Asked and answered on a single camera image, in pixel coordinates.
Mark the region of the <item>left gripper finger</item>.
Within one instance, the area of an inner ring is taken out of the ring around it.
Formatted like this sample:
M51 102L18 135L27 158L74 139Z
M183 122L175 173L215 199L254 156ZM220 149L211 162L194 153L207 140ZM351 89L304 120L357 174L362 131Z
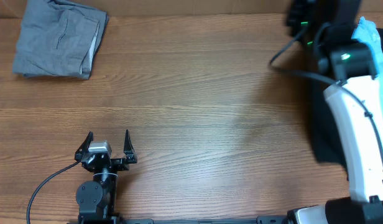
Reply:
M93 133L90 131L87 137L85 138L85 140L83 141L83 143L81 144L81 146L75 152L76 161L82 160L83 155L88 152L88 148L92 141L93 141Z
M136 164L137 163L137 154L132 145L131 137L129 130L126 130L125 138L124 138L124 148L123 152L126 158L126 162L128 164Z

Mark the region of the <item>black polo shirt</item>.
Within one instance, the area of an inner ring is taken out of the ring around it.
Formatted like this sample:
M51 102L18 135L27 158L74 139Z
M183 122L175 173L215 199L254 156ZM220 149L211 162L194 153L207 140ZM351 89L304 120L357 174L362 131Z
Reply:
M374 79L376 68L369 47L352 39L356 27L332 27L329 22L321 25L313 40L312 55L318 64L318 73L332 73L336 81L346 83L348 78L369 75ZM383 29L377 28L383 40ZM333 162L346 167L346 160L336 129L335 119L323 96L324 87L319 81L311 82L311 143L319 162ZM383 94L381 111L383 112Z

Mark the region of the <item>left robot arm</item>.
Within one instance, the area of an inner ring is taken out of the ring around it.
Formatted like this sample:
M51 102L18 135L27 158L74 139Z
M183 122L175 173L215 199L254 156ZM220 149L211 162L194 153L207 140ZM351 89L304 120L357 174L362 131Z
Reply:
M115 211L118 172L128 171L130 164L137 163L129 131L124 138L124 157L112 158L107 141L95 141L93 133L75 153L75 160L82 168L93 174L93 180L82 183L76 191L79 206L78 223L124 223Z

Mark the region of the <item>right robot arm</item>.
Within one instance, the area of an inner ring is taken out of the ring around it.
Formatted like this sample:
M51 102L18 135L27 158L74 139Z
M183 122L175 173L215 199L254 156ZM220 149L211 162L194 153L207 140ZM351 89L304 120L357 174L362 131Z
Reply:
M383 51L359 1L294 1L286 24L310 59L313 148L342 164L349 195L296 208L287 223L383 223Z

